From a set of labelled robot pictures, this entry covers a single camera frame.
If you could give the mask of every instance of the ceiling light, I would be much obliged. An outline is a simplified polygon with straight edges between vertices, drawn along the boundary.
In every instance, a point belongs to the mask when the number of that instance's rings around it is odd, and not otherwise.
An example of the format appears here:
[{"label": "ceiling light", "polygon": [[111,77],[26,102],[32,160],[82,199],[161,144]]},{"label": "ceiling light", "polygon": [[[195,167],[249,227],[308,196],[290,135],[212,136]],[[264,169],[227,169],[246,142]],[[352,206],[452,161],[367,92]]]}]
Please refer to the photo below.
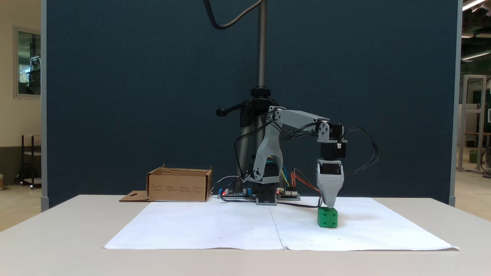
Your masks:
[{"label": "ceiling light", "polygon": [[484,2],[485,0],[469,0],[469,1],[465,1],[463,6],[462,6],[462,11],[465,11],[465,10],[468,10],[470,8],[472,8],[473,6],[477,5],[477,4],[480,4],[482,2]]},{"label": "ceiling light", "polygon": [[489,54],[491,54],[491,50],[480,52],[480,53],[476,53],[476,54],[472,54],[472,55],[466,55],[466,56],[463,56],[461,58],[461,60],[462,61],[466,61],[466,60],[469,60],[469,59],[473,59],[473,58],[476,58],[476,57],[480,57],[480,56],[484,56],[484,55],[489,55]]}]

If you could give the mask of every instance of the white table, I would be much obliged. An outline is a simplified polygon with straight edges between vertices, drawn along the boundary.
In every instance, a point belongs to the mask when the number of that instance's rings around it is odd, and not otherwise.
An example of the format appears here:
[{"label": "white table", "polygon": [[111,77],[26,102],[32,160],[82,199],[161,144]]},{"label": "white table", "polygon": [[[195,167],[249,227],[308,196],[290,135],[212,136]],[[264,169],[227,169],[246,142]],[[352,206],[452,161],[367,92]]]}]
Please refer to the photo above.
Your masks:
[{"label": "white table", "polygon": [[461,251],[103,249],[148,205],[121,197],[79,195],[1,232],[0,275],[491,275],[491,222],[432,199],[375,200]]}]

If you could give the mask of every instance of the cardboard box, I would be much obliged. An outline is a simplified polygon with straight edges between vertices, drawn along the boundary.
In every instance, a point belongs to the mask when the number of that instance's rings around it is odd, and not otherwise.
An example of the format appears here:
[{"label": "cardboard box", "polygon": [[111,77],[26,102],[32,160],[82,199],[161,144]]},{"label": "cardboard box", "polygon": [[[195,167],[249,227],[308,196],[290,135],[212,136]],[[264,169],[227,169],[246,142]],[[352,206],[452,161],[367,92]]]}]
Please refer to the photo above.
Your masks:
[{"label": "cardboard box", "polygon": [[213,168],[167,168],[165,164],[147,174],[147,190],[133,191],[119,201],[205,202],[210,196]]}]

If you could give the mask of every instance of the green dice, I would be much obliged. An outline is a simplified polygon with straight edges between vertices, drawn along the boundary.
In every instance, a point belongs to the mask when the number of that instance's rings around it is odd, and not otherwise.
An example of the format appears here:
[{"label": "green dice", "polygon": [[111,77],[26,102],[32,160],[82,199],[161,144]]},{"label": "green dice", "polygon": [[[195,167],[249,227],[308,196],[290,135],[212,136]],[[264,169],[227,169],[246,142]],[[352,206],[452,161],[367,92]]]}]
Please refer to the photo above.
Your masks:
[{"label": "green dice", "polygon": [[319,207],[317,209],[317,223],[322,228],[337,227],[337,210],[328,207]]}]

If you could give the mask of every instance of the floor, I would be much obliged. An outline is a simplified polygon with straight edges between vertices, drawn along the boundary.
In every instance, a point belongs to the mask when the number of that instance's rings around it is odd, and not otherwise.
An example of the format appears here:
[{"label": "floor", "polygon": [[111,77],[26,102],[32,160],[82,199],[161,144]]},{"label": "floor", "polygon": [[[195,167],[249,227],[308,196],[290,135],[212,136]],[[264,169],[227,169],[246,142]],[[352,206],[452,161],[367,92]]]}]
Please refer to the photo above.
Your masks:
[{"label": "floor", "polygon": [[41,212],[41,189],[5,186],[0,191],[0,232]]},{"label": "floor", "polygon": [[[475,169],[476,164],[469,162],[469,148],[464,148],[462,168]],[[491,179],[473,172],[456,172],[455,207],[491,221]]]},{"label": "floor", "polygon": [[[469,163],[468,149],[464,151],[464,168]],[[472,172],[456,172],[456,207],[491,221],[491,179]],[[41,212],[41,189],[29,186],[6,186],[0,191],[0,232]]]}]

